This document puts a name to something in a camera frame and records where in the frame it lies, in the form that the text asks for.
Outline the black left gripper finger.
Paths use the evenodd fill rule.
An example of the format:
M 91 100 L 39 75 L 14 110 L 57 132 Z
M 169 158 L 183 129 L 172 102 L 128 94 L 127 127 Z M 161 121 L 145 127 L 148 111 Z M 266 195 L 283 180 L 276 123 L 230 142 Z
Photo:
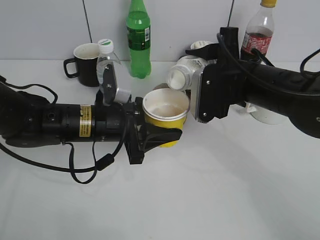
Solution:
M 146 135 L 143 139 L 144 153 L 161 145 L 178 141 L 183 131 L 178 128 L 164 128 L 152 124 L 146 125 Z

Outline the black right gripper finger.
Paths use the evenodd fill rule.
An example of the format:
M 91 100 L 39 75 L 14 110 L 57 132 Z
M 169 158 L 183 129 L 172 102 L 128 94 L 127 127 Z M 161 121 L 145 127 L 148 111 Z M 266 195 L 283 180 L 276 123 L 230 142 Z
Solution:
M 219 44 L 213 43 L 199 49 L 187 49 L 185 53 L 206 61 L 216 60 L 219 55 Z

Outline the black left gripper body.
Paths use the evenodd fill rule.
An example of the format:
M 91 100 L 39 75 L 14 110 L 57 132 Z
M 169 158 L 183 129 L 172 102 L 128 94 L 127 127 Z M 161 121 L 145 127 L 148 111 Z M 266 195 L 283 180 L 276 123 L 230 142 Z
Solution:
M 129 163 L 140 165 L 145 153 L 139 139 L 139 117 L 135 115 L 138 105 L 135 102 L 124 104 L 113 102 L 103 104 L 103 93 L 99 90 L 95 97 L 95 141 L 116 142 L 118 145 L 112 153 L 108 153 L 97 161 L 97 165 L 111 165 L 115 161 L 120 148 L 125 146 Z

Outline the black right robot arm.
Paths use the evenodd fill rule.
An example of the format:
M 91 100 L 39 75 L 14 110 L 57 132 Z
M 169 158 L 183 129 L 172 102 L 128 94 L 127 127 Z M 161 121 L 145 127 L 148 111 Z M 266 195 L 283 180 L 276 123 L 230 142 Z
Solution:
M 186 54 L 208 61 L 192 76 L 190 111 L 197 122 L 228 115 L 231 105 L 250 103 L 288 117 L 301 132 L 320 136 L 320 74 L 240 59 L 238 28 L 221 27 L 217 43 Z

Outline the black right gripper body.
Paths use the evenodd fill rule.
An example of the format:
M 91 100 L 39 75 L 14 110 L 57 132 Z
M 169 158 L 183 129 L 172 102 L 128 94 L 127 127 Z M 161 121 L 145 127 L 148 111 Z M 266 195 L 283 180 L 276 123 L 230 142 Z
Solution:
M 212 43 L 204 47 L 203 57 L 215 60 L 207 65 L 201 75 L 201 118 L 222 119 L 228 115 L 231 105 L 245 105 L 243 88 L 246 75 L 229 59 L 228 50 L 244 68 L 250 69 L 252 61 L 240 59 L 239 29 L 237 27 L 221 27 L 219 34 L 225 46 Z

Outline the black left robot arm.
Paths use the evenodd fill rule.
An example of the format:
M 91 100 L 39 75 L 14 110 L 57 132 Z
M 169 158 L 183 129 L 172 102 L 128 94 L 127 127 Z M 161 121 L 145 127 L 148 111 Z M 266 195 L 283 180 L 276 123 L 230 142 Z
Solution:
M 26 86 L 0 79 L 0 135 L 12 147 L 119 142 L 126 148 L 129 163 L 139 165 L 146 152 L 178 141 L 182 135 L 177 127 L 147 123 L 140 97 L 106 106 L 98 92 L 93 105 L 59 104 L 26 90 Z

